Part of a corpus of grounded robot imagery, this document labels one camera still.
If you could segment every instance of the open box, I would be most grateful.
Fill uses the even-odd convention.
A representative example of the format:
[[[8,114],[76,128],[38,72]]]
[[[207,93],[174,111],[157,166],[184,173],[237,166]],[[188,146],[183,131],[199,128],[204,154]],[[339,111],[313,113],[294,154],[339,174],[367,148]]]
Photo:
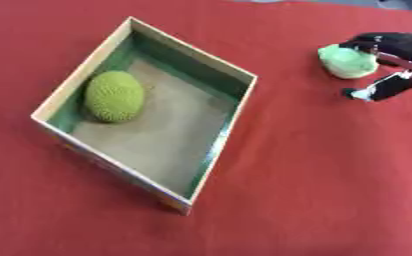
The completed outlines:
[[[146,90],[134,120],[105,124],[83,108],[89,80],[131,73]],[[32,114],[66,145],[188,214],[257,76],[128,18]]]

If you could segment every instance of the tabletop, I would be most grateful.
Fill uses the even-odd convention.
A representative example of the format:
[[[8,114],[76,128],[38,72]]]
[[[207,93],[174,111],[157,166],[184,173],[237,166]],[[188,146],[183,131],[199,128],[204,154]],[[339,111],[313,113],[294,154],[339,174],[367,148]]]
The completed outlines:
[[[259,75],[192,214],[73,152],[31,112],[132,15]],[[412,255],[412,91],[349,101],[316,50],[412,13],[227,0],[0,0],[0,256]]]

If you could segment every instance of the fabric surface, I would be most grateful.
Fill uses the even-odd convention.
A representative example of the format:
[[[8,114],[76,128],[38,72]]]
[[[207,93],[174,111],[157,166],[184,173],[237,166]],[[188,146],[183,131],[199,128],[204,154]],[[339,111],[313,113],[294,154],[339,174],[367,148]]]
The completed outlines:
[[[63,149],[29,119],[128,15],[260,75],[189,217]],[[412,255],[412,91],[379,104],[344,99],[341,88],[375,77],[336,79],[316,56],[367,31],[412,32],[412,13],[0,0],[0,256]]]

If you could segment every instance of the ball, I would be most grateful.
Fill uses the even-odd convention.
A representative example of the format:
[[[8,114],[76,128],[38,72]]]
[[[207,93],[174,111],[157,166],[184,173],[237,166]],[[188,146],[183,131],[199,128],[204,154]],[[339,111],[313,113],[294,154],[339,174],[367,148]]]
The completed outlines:
[[[85,92],[85,106],[98,120],[125,122],[144,104],[144,88],[129,73],[107,71],[94,77]]]
[[[376,72],[379,64],[374,54],[332,44],[318,50],[323,65],[334,76],[342,79],[356,79]]]

